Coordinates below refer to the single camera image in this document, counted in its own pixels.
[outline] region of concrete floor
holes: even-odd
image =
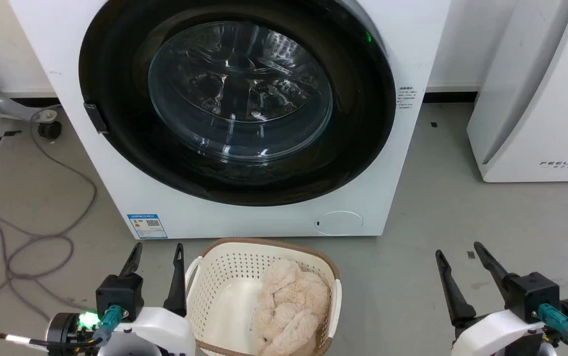
[[[471,110],[470,104],[424,106],[383,236],[282,239],[326,253],[341,273],[341,318],[328,355],[447,354],[453,328],[434,260],[438,248],[478,313],[498,311],[503,301],[490,274],[478,260],[468,259],[474,241],[483,242],[509,271],[539,271],[562,286],[562,298],[568,297],[568,183],[483,183],[465,133]],[[90,189],[44,159],[24,129],[1,143],[0,214],[34,232],[60,230],[83,209]],[[91,176],[100,191],[89,216],[69,234],[76,244],[72,261],[42,281],[55,293],[93,307],[96,287],[119,272],[135,241],[65,120],[62,137],[46,149]],[[5,232],[10,249],[27,239],[10,228]],[[139,273],[147,306],[160,306],[167,296],[175,243],[143,242]],[[211,241],[183,243],[192,261]],[[22,253],[13,266],[38,272],[66,252],[62,241],[47,241]],[[49,315],[75,311],[32,282],[14,285]],[[0,293],[0,332],[40,338],[46,326],[10,291]],[[568,355],[568,348],[559,352]],[[0,342],[3,354],[38,352]]]

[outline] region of caster wheel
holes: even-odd
[[[62,133],[62,124],[59,121],[38,124],[38,135],[47,139],[54,140],[60,137]]]

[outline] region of washing machine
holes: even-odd
[[[10,0],[137,239],[383,233],[450,0]]]

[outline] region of laundry basket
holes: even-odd
[[[187,320],[196,345],[210,356],[255,356],[253,317],[262,273],[277,259],[296,261],[319,275],[331,289],[330,312],[318,330],[316,355],[326,353],[339,320],[341,282],[323,253],[278,241],[228,238],[216,241],[191,263],[187,282]]]

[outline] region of plush fabric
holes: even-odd
[[[302,272],[297,262],[277,260],[268,266],[254,316],[259,356],[311,356],[329,302],[322,278]]]

